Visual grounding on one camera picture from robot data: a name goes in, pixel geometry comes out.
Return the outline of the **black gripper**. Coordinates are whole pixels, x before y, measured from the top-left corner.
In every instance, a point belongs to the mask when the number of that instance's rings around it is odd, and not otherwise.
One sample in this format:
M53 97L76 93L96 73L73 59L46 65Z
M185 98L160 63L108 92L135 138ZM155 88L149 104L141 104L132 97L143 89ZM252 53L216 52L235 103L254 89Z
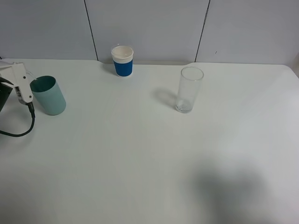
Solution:
M0 78L0 112L3 109L11 91L13 90L13 88L7 84L13 85L10 81L1 77Z

